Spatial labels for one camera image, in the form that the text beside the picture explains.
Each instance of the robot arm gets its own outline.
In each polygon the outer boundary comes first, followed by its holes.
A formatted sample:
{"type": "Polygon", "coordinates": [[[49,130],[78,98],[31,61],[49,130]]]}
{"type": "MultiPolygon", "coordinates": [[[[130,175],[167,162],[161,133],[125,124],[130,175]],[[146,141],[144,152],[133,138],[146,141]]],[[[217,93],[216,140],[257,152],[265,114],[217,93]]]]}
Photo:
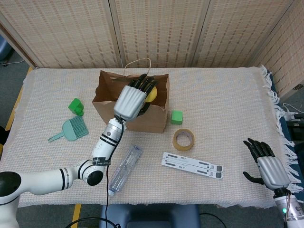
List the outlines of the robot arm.
{"type": "Polygon", "coordinates": [[[126,85],[115,106],[115,118],[111,119],[93,149],[93,160],[44,172],[17,173],[0,172],[0,228],[18,228],[16,211],[20,194],[29,191],[35,195],[44,195],[65,190],[72,186],[74,180],[81,179],[90,186],[101,182],[105,166],[110,165],[111,157],[126,129],[125,122],[143,114],[149,107],[145,100],[154,90],[157,82],[153,77],[143,74],[138,80],[126,85]]]}
{"type": "Polygon", "coordinates": [[[264,184],[275,192],[275,203],[288,228],[304,227],[304,212],[296,197],[287,189],[290,180],[281,161],[275,157],[265,142],[248,139],[248,142],[244,141],[244,144],[250,150],[261,173],[261,178],[251,177],[247,172],[243,172],[244,176],[249,181],[264,184]]]}

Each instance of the brown paper bag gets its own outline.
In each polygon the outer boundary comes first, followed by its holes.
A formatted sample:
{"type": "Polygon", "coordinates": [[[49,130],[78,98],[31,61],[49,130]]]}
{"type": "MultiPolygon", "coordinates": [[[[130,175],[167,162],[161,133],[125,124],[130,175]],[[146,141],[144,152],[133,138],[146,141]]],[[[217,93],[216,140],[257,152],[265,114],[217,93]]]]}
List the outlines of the brown paper bag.
{"type": "MultiPolygon", "coordinates": [[[[114,118],[114,105],[124,86],[139,76],[123,76],[105,71],[100,72],[99,85],[92,103],[106,124],[108,124],[110,119],[114,118]]],[[[157,97],[151,102],[150,107],[143,115],[126,123],[127,130],[163,133],[165,129],[169,107],[169,75],[153,77],[159,82],[156,86],[157,97]]]]}

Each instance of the fringe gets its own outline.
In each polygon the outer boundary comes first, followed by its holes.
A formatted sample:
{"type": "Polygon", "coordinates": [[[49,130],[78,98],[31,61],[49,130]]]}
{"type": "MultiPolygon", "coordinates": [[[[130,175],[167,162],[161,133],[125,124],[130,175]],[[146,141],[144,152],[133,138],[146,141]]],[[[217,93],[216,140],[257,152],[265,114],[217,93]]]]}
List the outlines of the fringe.
{"type": "Polygon", "coordinates": [[[284,141],[284,152],[285,152],[285,161],[284,161],[284,168],[287,172],[287,175],[291,181],[291,184],[289,184],[288,189],[292,192],[300,192],[303,191],[303,187],[297,185],[297,183],[301,183],[301,180],[296,178],[295,176],[299,176],[299,173],[290,167],[292,164],[298,164],[297,156],[295,152],[293,152],[290,147],[294,147],[294,142],[288,141],[282,131],[282,126],[280,123],[280,119],[284,116],[285,111],[278,106],[277,104],[280,102],[280,98],[277,96],[277,93],[271,90],[272,81],[270,79],[270,75],[272,72],[268,73],[266,67],[263,65],[261,66],[262,74],[264,76],[264,79],[266,80],[266,85],[263,86],[263,88],[267,88],[269,91],[267,92],[270,96],[272,102],[275,105],[275,116],[276,116],[276,130],[279,132],[279,134],[282,136],[284,141]]]}

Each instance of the woven blanket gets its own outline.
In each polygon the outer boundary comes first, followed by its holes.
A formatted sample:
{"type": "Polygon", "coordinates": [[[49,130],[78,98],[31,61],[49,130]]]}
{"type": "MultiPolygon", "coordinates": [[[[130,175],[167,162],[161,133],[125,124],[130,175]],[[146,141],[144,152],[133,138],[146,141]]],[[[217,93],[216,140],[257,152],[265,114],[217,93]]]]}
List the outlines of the woven blanket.
{"type": "MultiPolygon", "coordinates": [[[[122,73],[122,69],[103,69],[122,73]]],[[[127,69],[126,74],[146,69],[127,69]]],[[[249,182],[243,171],[259,176],[257,166],[243,140],[248,137],[268,143],[281,159],[293,182],[286,139],[278,132],[275,94],[267,86],[265,69],[250,68],[153,68],[149,75],[170,75],[170,107],[163,134],[126,131],[109,167],[109,178],[131,144],[143,154],[121,192],[110,203],[205,203],[269,207],[273,192],[249,182]],[[182,125],[170,123],[172,110],[183,111],[182,125]],[[179,152],[172,137],[180,128],[195,135],[194,146],[179,152]],[[224,167],[217,180],[161,165],[164,152],[184,155],[224,167]]],[[[100,134],[106,127],[92,105],[100,69],[36,69],[24,81],[0,171],[36,172],[72,166],[92,158],[100,134]],[[65,120],[74,115],[67,108],[78,97],[85,106],[84,121],[89,135],[70,142],[52,143],[48,138],[60,132],[65,120]]],[[[106,179],[90,187],[76,180],[64,191],[43,196],[29,192],[20,197],[20,207],[36,204],[105,204],[106,179]]]]}

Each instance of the wall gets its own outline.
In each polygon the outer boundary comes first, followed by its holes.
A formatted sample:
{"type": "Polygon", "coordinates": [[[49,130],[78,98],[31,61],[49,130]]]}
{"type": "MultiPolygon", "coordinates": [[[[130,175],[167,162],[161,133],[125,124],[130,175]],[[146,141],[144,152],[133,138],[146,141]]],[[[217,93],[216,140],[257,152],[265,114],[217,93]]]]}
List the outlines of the wall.
{"type": "Polygon", "coordinates": [[[291,2],[0,0],[0,25],[38,67],[241,67],[291,2]]]}
{"type": "Polygon", "coordinates": [[[304,84],[304,1],[297,0],[270,34],[253,64],[271,70],[283,100],[304,84]]]}

